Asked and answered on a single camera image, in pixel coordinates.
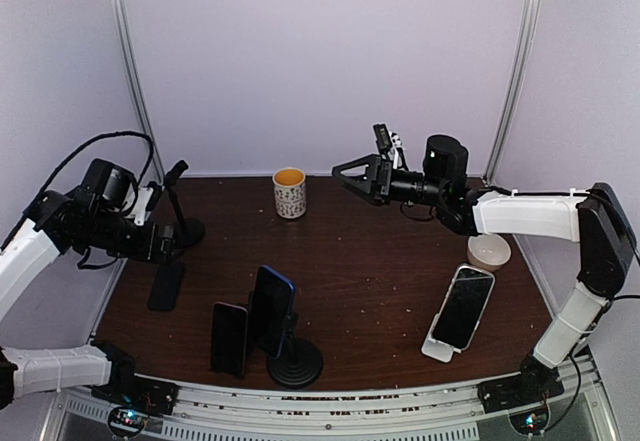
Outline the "black front phone stand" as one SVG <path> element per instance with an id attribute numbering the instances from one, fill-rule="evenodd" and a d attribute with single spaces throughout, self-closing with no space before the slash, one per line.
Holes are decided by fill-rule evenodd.
<path id="1" fill-rule="evenodd" d="M 321 376 L 324 360 L 320 349 L 311 341 L 295 335 L 298 314 L 292 312 L 285 324 L 284 344 L 277 358 L 268 358 L 267 372 L 280 387 L 302 390 Z"/>

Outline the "black smartphone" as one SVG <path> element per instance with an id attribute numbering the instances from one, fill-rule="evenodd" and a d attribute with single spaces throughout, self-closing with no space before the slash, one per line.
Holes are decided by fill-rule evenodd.
<path id="1" fill-rule="evenodd" d="M 147 300 L 147 308 L 151 311 L 170 312 L 175 308 L 185 264 L 175 262 L 158 267 Z"/>

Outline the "pink-edged dark smartphone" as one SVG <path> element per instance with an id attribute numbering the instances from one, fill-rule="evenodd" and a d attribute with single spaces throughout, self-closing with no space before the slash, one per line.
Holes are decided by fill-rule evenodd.
<path id="1" fill-rule="evenodd" d="M 213 305 L 210 369 L 242 378 L 245 372 L 248 311 L 224 302 Z"/>

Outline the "blue smartphone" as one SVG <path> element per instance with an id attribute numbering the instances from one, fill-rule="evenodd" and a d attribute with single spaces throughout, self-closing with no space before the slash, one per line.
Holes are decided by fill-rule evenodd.
<path id="1" fill-rule="evenodd" d="M 295 293 L 291 280 L 270 266 L 259 267 L 249 308 L 249 339 L 271 358 L 281 354 Z"/>

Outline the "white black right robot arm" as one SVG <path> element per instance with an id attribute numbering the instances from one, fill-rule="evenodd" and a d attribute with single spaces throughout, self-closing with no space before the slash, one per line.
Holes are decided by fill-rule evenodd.
<path id="1" fill-rule="evenodd" d="M 577 282 L 559 313 L 516 375 L 483 382 L 485 412 L 540 403 L 556 396 L 558 366 L 596 327 L 638 259 L 637 240 L 614 190 L 596 183 L 587 190 L 519 192 L 467 186 L 467 149 L 455 138 L 432 135 L 419 172 L 399 168 L 404 156 L 384 126 L 374 128 L 378 151 L 333 167 L 331 174 L 373 205 L 393 201 L 434 208 L 436 218 L 464 236 L 513 234 L 558 238 L 580 246 Z"/>

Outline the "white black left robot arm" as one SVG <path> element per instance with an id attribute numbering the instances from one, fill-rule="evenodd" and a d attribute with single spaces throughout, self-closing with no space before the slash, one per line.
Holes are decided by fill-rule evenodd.
<path id="1" fill-rule="evenodd" d="M 1 247 L 1 315 L 16 312 L 24 294 L 44 279 L 69 252 L 93 270 L 90 255 L 168 266 L 181 254 L 170 225 L 150 220 L 165 191 L 110 161 L 93 160 L 82 181 L 63 193 L 44 189 L 23 213 Z M 49 349 L 1 348 L 1 404 L 31 393 L 90 386 L 123 405 L 144 397 L 142 380 L 128 353 L 109 343 Z"/>

